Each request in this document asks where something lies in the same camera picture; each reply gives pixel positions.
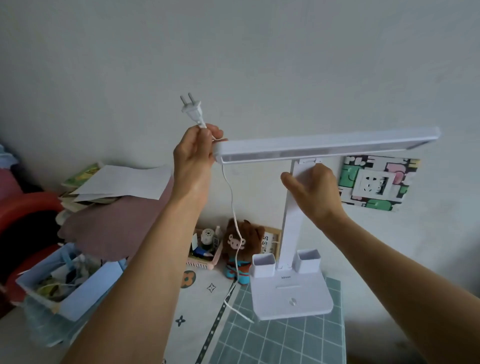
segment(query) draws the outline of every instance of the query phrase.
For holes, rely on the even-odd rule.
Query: white desk lamp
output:
[[[220,164],[291,159],[290,172],[299,177],[322,157],[413,149],[439,136],[440,130],[431,127],[251,139],[217,143],[213,154]],[[273,254],[255,254],[250,267],[253,310],[260,320],[322,315],[333,309],[318,250],[296,250],[302,220],[302,211],[287,192],[278,262]]]

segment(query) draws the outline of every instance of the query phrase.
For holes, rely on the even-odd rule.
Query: power plug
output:
[[[181,112],[186,112],[187,115],[190,117],[190,119],[193,120],[194,123],[200,126],[201,129],[205,129],[207,126],[205,125],[203,113],[202,113],[202,107],[200,106],[202,102],[195,101],[190,92],[188,93],[188,97],[192,102],[187,103],[185,102],[185,99],[183,98],[183,96],[180,96],[183,102],[183,108],[181,109]]]

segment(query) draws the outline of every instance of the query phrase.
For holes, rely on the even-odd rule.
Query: grid-patterned surface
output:
[[[249,323],[230,312],[210,364],[344,364],[345,328],[340,281],[327,278],[334,308],[327,315]],[[254,319],[250,285],[234,307]]]

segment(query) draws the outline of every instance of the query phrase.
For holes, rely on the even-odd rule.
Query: forearm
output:
[[[199,212],[169,202],[64,363],[162,360]]]
[[[347,217],[323,227],[382,305],[431,363],[472,359],[480,300],[390,248]]]

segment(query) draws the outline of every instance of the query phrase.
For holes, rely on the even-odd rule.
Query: pink cloth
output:
[[[10,170],[0,168],[0,200],[24,194]]]
[[[170,199],[172,187],[173,177],[158,200],[124,196],[110,205],[90,206],[70,216],[58,235],[101,259],[132,257]]]

